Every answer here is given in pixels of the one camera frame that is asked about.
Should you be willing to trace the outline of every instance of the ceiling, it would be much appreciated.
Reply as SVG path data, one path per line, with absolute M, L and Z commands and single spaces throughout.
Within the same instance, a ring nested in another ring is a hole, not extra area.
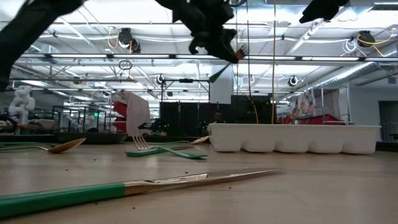
M 0 27 L 4 27 L 15 16 L 22 2 L 23 0 L 0 1 Z M 237 16 L 226 24 L 227 27 L 238 28 L 238 43 L 234 40 L 233 46 L 237 48 L 242 44 L 248 44 L 250 55 L 272 55 L 274 46 L 273 6 L 267 1 L 249 0 L 248 2 L 249 13 L 246 13 L 245 5 L 241 6 L 237 9 Z M 388 41 L 377 45 L 381 52 L 397 45 L 398 39 L 394 32 L 398 32 L 398 30 L 394 30 L 394 28 L 398 28 L 398 11 L 372 11 L 370 10 L 371 1 L 363 4 L 359 3 L 360 1 L 352 0 L 351 6 L 342 8 L 339 15 L 330 22 L 316 21 L 318 24 L 314 22 L 299 24 L 298 20 L 302 11 L 309 2 L 307 0 L 278 1 L 275 26 L 276 55 L 300 57 L 366 57 L 366 55 L 372 55 L 373 57 L 382 57 L 373 47 L 357 47 L 347 52 L 347 47 L 353 48 L 352 45 L 347 45 L 348 40 L 351 37 L 356 38 L 360 30 L 369 30 L 376 42 L 388 39 Z M 171 24 L 171 18 L 172 12 L 154 0 L 90 0 L 79 10 L 58 18 L 34 45 L 51 45 L 60 54 L 128 54 L 128 50 L 120 46 L 113 47 L 116 44 L 117 31 L 122 27 L 130 27 L 134 38 L 141 44 L 141 54 L 189 54 L 190 31 L 181 23 Z M 309 38 L 300 41 L 305 34 L 310 34 Z M 116 74 L 118 79 L 115 81 L 82 82 L 78 85 L 72 82 L 40 83 L 54 88 L 61 87 L 61 89 L 102 87 L 110 90 L 141 89 L 143 91 L 140 92 L 140 95 L 151 103 L 155 103 L 159 93 L 150 95 L 146 91 L 147 89 L 159 89 L 159 86 L 156 85 L 159 74 L 163 74 L 166 78 L 206 80 L 216 72 L 215 62 L 209 60 L 175 60 L 173 62 L 170 60 L 132 60 L 133 68 L 126 71 L 119 71 L 117 66 L 119 60 L 116 59 L 113 63 L 87 58 L 83 61 L 103 63 L 101 66 L 67 66 L 68 63 L 76 62 L 76 60 L 60 59 L 59 62 L 64 62 L 65 66 L 52 65 L 50 67 L 51 64 L 43 63 L 38 59 L 22 58 L 15 64 L 12 77 L 29 78 L 32 75 L 38 77 L 37 74 L 44 77 L 50 74 L 50 70 L 52 70 L 52 75 L 57 73 L 55 78 L 59 79 L 81 77 L 109 80 Z M 322 77 L 345 66 L 343 63 L 291 64 L 278 62 L 274 70 L 275 90 L 295 91 L 305 86 L 311 86 L 315 81 L 321 80 Z M 233 65 L 234 75 L 241 81 L 238 85 L 241 90 L 249 90 L 248 70 L 253 77 L 250 80 L 252 90 L 271 90 L 272 65 L 261 61 L 253 61 L 250 65 L 247 63 Z M 292 75 L 301 81 L 296 88 L 287 85 L 287 79 Z M 362 76 L 354 83 L 363 82 L 373 76 L 373 73 Z M 138 82 L 119 82 L 120 79 L 125 80 L 127 77 L 136 79 Z M 378 84 L 382 86 L 383 82 L 386 80 L 381 80 Z M 175 92 L 174 96 L 169 99 L 205 100 L 207 99 L 205 89 L 208 87 L 207 83 L 200 86 L 198 83 L 176 82 L 169 87 L 169 90 L 192 90 L 192 92 Z M 98 93 L 95 91 L 88 91 L 84 94 L 67 90 L 58 92 L 68 96 L 83 95 L 93 100 L 104 100 L 102 96 L 97 96 Z

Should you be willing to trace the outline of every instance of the table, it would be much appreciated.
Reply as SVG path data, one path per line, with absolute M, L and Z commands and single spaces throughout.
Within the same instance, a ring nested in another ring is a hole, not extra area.
M 396 223 L 398 154 L 208 153 L 192 161 L 163 153 L 126 157 L 132 144 L 80 146 L 65 154 L 0 154 L 0 195 L 223 169 L 285 167 L 284 172 L 219 185 L 162 190 L 1 223 Z

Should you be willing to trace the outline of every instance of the table surface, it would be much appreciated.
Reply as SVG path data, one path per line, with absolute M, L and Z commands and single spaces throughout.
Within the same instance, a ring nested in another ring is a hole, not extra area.
M 397 223 L 398 154 L 220 153 L 203 161 L 163 153 L 126 157 L 132 144 L 80 146 L 64 154 L 0 153 L 0 195 L 224 169 L 284 167 L 278 174 L 162 190 L 62 208 L 1 223 Z

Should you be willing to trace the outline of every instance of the knife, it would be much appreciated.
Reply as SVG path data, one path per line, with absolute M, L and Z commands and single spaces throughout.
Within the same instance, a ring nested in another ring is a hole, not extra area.
M 82 203 L 109 200 L 148 192 L 171 186 L 211 183 L 216 180 L 236 180 L 256 174 L 282 170 L 281 168 L 253 168 L 224 170 L 203 174 L 186 175 L 158 180 L 133 180 L 110 184 L 89 185 L 58 190 L 46 190 L 0 197 L 0 218 L 9 218 L 28 213 L 42 212 Z

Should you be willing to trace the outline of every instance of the gold spoon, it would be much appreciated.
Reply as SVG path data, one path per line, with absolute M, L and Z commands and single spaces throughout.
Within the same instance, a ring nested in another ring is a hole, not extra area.
M 18 149 L 30 149 L 30 148 L 36 148 L 36 149 L 41 149 L 44 151 L 47 151 L 49 153 L 54 153 L 58 154 L 61 152 L 65 152 L 66 150 L 73 149 L 77 146 L 79 146 L 81 143 L 83 143 L 86 139 L 81 138 L 81 139 L 76 139 L 67 143 L 63 143 L 59 146 L 51 147 L 51 148 L 46 148 L 42 146 L 24 146 L 24 147 L 12 147 L 12 148 L 6 148 L 6 149 L 0 149 L 0 151 L 11 151 L 11 150 L 18 150 Z

